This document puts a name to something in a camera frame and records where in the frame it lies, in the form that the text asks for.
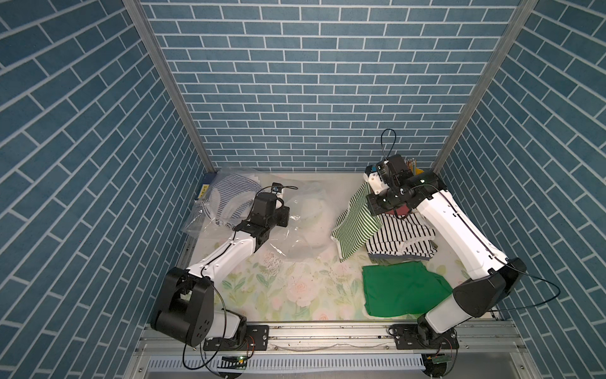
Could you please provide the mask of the bright green garment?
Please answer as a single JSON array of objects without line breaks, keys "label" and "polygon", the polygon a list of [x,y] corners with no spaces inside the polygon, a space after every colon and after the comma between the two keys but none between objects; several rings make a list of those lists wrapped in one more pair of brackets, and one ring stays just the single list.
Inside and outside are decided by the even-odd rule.
[{"label": "bright green garment", "polygon": [[421,262],[365,266],[362,281],[365,310],[371,317],[424,314],[452,294],[448,281]]}]

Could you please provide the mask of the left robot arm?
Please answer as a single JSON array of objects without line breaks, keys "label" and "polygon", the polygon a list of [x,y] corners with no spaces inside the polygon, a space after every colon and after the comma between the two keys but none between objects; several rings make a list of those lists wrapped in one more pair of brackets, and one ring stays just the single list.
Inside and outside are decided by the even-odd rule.
[{"label": "left robot arm", "polygon": [[228,348],[244,343],[246,317],[215,310],[217,286],[268,241],[274,227],[288,226],[285,189],[280,183],[261,189],[249,216],[234,227],[225,243],[200,262],[167,273],[151,313],[152,329],[190,347],[205,340],[219,340]]}]

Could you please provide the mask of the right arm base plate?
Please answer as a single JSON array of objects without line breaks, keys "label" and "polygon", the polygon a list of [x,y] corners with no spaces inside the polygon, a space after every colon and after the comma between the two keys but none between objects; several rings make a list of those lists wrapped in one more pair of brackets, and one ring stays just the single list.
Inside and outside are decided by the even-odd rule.
[{"label": "right arm base plate", "polygon": [[454,328],[445,333],[434,333],[429,327],[414,324],[394,324],[388,327],[388,335],[395,340],[398,350],[455,350],[459,341]]}]

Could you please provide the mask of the striped black white garment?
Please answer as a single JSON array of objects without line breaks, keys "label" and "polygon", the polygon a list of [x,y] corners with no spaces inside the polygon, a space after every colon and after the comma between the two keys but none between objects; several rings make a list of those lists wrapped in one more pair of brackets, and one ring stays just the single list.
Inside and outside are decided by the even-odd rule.
[{"label": "striped black white garment", "polygon": [[418,213],[403,220],[395,215],[379,215],[382,227],[366,243],[370,255],[430,260],[437,252],[437,233]]}]

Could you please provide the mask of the green white striped garment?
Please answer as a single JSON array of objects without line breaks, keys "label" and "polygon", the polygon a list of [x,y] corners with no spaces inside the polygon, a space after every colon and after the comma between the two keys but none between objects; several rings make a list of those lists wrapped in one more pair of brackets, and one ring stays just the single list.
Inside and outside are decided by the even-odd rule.
[{"label": "green white striped garment", "polygon": [[347,209],[337,218],[331,232],[341,262],[349,259],[383,227],[380,217],[373,216],[368,209],[369,194],[370,186],[363,183],[349,200]]}]

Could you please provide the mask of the dark blue book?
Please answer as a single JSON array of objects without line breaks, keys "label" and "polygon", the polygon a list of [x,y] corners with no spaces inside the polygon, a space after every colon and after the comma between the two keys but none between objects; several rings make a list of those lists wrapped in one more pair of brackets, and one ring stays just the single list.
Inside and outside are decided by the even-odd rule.
[{"label": "dark blue book", "polygon": [[200,186],[197,191],[196,201],[205,199],[210,191],[211,184],[216,179],[216,173],[206,173],[203,175]]}]

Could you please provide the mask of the coloured pencils bundle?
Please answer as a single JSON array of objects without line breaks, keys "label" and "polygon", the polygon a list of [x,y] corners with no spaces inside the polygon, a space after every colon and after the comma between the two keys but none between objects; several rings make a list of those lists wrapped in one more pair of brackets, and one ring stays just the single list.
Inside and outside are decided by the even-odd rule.
[{"label": "coloured pencils bundle", "polygon": [[411,170],[413,174],[417,173],[417,161],[416,159],[407,159],[406,160],[407,167]]}]

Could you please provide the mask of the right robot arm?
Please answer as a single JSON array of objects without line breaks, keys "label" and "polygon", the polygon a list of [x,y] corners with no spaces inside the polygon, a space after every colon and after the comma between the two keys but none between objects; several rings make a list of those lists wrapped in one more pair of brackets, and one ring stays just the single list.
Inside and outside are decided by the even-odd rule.
[{"label": "right robot arm", "polygon": [[365,169],[371,192],[367,208],[374,216],[406,206],[418,211],[444,238],[461,260],[469,279],[455,287],[440,304],[418,318],[415,331],[399,337],[399,344],[433,349],[443,340],[458,347],[455,327],[489,312],[510,295],[526,273],[519,258],[508,259],[456,204],[442,179],[433,171],[415,175],[399,154]]}]

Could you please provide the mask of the clear vacuum bag with valve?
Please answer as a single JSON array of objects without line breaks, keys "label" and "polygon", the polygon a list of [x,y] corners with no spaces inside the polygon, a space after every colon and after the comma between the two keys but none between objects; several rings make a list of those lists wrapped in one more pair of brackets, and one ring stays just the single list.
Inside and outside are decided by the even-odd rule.
[{"label": "clear vacuum bag with valve", "polygon": [[290,208],[287,227],[272,230],[265,247],[278,257],[299,262],[320,256],[336,246],[331,237],[342,211],[330,182],[299,182],[282,191]]}]

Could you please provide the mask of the aluminium rail frame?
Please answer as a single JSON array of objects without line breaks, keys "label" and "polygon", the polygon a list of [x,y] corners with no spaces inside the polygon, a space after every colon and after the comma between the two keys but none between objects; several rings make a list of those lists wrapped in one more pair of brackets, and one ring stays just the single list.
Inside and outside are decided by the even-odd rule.
[{"label": "aluminium rail frame", "polygon": [[[391,322],[269,322],[240,378],[423,378],[423,355],[430,351],[399,349]],[[512,322],[480,319],[456,327],[458,347],[444,343],[450,355],[450,378],[538,378],[539,370]],[[207,370],[187,370],[201,359],[199,350],[186,348],[146,328],[127,366],[127,378],[211,377]]]}]

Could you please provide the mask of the clear bag with striped clothes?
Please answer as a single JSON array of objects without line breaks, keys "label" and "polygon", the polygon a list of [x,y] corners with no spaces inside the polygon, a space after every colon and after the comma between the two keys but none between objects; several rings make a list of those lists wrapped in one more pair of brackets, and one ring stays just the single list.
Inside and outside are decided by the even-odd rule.
[{"label": "clear bag with striped clothes", "polygon": [[260,173],[244,167],[218,171],[205,199],[195,201],[181,231],[197,237],[208,224],[233,228],[249,213],[261,190]]}]

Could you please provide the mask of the red garment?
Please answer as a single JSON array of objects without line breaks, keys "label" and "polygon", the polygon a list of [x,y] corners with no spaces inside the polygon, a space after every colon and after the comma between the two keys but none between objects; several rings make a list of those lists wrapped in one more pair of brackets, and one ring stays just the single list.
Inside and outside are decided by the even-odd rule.
[{"label": "red garment", "polygon": [[394,214],[397,216],[408,216],[410,214],[410,208],[407,205],[402,205],[394,210]]}]

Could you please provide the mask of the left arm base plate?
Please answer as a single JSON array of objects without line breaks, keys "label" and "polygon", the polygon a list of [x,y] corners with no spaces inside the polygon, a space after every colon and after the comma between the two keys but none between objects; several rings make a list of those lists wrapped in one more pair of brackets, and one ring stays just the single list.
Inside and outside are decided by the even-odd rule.
[{"label": "left arm base plate", "polygon": [[266,351],[269,338],[268,325],[246,325],[240,327],[232,338],[222,339],[221,336],[206,339],[203,349],[206,352],[244,352],[246,350]]}]

